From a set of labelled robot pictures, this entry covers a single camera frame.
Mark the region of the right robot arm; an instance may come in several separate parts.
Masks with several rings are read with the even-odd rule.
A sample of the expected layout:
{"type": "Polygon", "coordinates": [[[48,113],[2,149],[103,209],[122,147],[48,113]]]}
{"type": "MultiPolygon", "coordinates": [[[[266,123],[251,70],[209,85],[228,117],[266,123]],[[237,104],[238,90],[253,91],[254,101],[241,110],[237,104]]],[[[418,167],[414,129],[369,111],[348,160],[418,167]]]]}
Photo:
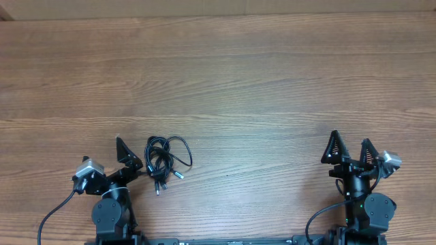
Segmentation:
{"type": "Polygon", "coordinates": [[[329,176],[335,179],[344,201],[345,225],[330,229],[323,244],[386,244],[384,235],[394,216],[396,203],[388,196],[376,193],[380,180],[399,170],[402,160],[395,152],[378,152],[370,139],[361,142],[360,158],[352,159],[340,133],[330,134],[321,162],[333,168],[329,176]]]}

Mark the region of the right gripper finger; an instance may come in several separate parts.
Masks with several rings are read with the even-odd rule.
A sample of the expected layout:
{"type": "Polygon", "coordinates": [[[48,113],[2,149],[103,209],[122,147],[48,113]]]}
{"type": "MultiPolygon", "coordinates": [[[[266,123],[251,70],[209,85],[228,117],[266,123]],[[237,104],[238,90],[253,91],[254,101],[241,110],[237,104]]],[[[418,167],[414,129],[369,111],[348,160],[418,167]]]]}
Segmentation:
{"type": "Polygon", "coordinates": [[[364,166],[372,165],[377,160],[377,156],[379,155],[378,151],[369,138],[364,139],[361,146],[360,162],[364,166]]]}
{"type": "Polygon", "coordinates": [[[339,131],[332,131],[328,140],[328,145],[322,155],[321,163],[337,165],[347,163],[349,160],[350,155],[348,149],[346,148],[339,131]]]}

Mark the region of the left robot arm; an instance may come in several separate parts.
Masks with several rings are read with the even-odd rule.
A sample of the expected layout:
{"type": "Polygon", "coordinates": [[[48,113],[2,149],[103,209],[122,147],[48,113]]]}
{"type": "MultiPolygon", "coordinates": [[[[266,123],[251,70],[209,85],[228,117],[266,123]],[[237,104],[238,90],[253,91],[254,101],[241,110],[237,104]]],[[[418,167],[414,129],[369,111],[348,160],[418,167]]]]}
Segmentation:
{"type": "Polygon", "coordinates": [[[96,228],[96,244],[146,244],[134,214],[127,185],[139,176],[142,161],[116,138],[116,158],[124,167],[110,175],[104,173],[104,166],[85,157],[76,175],[84,178],[82,185],[87,195],[99,195],[101,199],[94,205],[91,218],[96,228]]]}

